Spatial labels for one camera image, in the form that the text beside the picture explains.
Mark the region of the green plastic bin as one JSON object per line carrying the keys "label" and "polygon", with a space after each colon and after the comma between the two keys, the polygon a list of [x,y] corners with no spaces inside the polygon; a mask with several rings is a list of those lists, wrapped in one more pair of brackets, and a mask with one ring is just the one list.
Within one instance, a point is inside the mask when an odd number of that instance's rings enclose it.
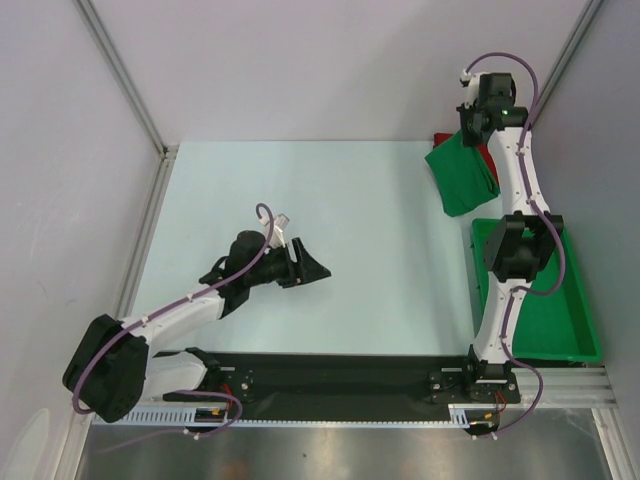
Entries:
{"label": "green plastic bin", "polygon": [[[471,223],[470,238],[482,313],[489,291],[482,247],[497,225],[498,220],[483,218]],[[561,240],[566,257],[562,285],[548,297],[527,294],[520,310],[512,353],[518,359],[599,363],[602,359],[600,341],[567,230],[561,234]],[[546,268],[536,276],[533,289],[549,290],[558,278],[559,268],[559,255],[554,252]],[[482,313],[474,320],[476,331]]]}

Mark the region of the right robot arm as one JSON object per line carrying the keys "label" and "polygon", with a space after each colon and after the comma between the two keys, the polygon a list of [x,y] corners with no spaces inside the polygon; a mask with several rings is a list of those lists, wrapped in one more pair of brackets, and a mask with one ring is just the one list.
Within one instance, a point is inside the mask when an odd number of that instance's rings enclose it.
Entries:
{"label": "right robot arm", "polygon": [[481,326],[461,376],[463,395],[478,403],[516,396],[512,343],[526,296],[552,255],[562,255],[564,221],[552,214],[534,167],[529,109],[518,107],[508,73],[462,73],[466,99],[458,107],[462,142],[491,155],[503,216],[483,246],[488,296]]}

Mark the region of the left aluminium frame post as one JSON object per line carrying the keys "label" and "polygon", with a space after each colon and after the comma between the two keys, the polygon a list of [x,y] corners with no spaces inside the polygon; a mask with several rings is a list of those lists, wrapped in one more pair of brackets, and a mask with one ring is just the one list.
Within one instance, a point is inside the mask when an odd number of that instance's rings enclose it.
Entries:
{"label": "left aluminium frame post", "polygon": [[94,2],[73,0],[72,4],[77,9],[144,134],[154,150],[163,157],[167,146]]}

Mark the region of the aluminium left side rail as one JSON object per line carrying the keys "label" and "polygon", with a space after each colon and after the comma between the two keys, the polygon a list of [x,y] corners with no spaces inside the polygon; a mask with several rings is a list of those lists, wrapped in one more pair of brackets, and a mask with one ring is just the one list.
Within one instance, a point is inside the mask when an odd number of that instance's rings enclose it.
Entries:
{"label": "aluminium left side rail", "polygon": [[116,319],[129,316],[133,309],[179,148],[179,145],[171,145],[160,157],[115,306]]}

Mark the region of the green t shirt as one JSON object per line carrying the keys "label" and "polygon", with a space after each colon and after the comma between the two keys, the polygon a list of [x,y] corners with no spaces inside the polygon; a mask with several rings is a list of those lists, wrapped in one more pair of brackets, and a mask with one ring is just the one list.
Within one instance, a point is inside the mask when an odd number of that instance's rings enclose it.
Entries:
{"label": "green t shirt", "polygon": [[460,132],[435,133],[425,156],[434,176],[444,212],[450,217],[470,213],[500,195],[497,169],[484,145],[465,147]]}

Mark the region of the aluminium rail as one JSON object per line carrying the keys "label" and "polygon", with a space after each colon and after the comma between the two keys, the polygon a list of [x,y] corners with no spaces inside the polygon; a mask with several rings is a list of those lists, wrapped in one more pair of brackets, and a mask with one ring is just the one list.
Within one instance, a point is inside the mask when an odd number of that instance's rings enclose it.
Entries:
{"label": "aluminium rail", "polygon": [[616,398],[604,367],[539,368],[543,379],[538,408],[615,408]]}
{"label": "aluminium rail", "polygon": [[171,145],[160,157],[115,306],[116,319],[129,316],[133,309],[179,148],[179,145]]}

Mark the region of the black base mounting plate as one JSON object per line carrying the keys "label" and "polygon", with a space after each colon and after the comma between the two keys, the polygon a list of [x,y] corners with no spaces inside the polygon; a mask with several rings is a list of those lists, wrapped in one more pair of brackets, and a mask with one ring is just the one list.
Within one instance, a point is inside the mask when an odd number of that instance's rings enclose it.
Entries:
{"label": "black base mounting plate", "polygon": [[436,420],[450,404],[489,409],[467,399],[461,378],[464,356],[214,353],[213,373],[197,392],[229,392],[252,420]]}

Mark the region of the aluminium front rail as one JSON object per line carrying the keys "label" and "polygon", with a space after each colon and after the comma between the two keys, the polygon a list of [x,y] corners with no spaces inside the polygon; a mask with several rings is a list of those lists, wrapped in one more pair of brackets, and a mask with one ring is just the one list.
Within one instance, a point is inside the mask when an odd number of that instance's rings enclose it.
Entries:
{"label": "aluminium front rail", "polygon": [[539,368],[543,379],[538,408],[615,408],[616,398],[604,367]]}

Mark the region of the right aluminium frame post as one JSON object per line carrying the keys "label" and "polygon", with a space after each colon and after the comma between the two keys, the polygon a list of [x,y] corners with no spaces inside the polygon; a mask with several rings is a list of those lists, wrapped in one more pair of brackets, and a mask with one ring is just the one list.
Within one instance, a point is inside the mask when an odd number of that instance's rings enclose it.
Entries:
{"label": "right aluminium frame post", "polygon": [[575,60],[606,4],[606,0],[589,0],[585,2],[551,68],[548,78],[543,83],[536,106],[533,108],[531,126],[534,126],[540,118],[563,78],[568,73],[569,67]]}

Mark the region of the folded red t shirt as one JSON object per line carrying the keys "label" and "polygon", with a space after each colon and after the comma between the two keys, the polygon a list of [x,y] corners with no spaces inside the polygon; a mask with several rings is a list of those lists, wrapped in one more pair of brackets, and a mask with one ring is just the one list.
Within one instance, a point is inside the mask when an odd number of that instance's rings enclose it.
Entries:
{"label": "folded red t shirt", "polygon": [[465,147],[460,131],[436,132],[433,150],[426,156],[426,161],[440,183],[485,183],[486,189],[499,189],[497,168],[487,147]]}

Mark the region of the aluminium frame post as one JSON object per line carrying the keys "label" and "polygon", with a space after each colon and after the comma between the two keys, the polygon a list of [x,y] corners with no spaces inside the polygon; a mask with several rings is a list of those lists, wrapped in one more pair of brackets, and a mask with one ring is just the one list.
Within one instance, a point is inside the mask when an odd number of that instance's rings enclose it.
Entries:
{"label": "aluminium frame post", "polygon": [[73,0],[72,4],[77,9],[144,134],[154,150],[163,157],[167,146],[94,2]]}
{"label": "aluminium frame post", "polygon": [[589,0],[585,2],[551,68],[548,78],[543,83],[536,106],[533,108],[531,126],[534,126],[540,118],[563,78],[568,73],[569,67],[575,60],[606,4],[606,0]]}

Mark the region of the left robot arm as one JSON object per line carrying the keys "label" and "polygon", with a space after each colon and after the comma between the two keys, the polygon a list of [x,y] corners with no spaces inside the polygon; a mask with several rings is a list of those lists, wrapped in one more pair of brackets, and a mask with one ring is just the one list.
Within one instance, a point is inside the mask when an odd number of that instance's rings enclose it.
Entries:
{"label": "left robot arm", "polygon": [[239,233],[228,254],[200,278],[202,290],[145,317],[103,314],[91,321],[62,377],[73,409],[113,423],[153,397],[190,392],[202,400],[214,397],[221,387],[214,357],[196,347],[169,356],[162,350],[233,313],[254,287],[293,288],[330,275],[300,238],[270,247],[260,232]]}

